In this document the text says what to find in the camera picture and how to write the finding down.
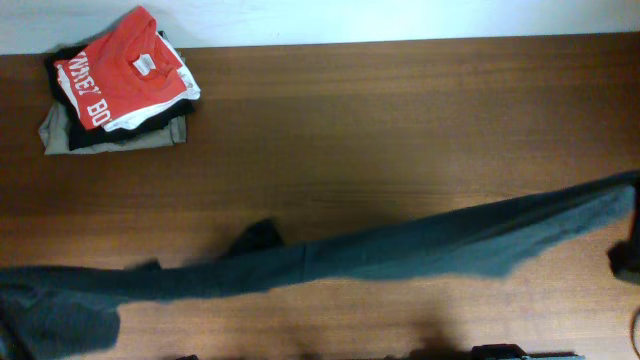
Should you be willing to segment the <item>dark green t-shirt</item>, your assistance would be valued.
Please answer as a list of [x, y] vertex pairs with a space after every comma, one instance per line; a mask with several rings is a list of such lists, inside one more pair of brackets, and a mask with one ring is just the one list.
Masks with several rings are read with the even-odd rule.
[[463, 208], [403, 224], [287, 245], [260, 221], [221, 257], [164, 268], [67, 266], [1, 272], [1, 352], [63, 359], [116, 343], [119, 306], [225, 298], [325, 278], [405, 280], [446, 274], [503, 277], [564, 241], [639, 210], [639, 175]]

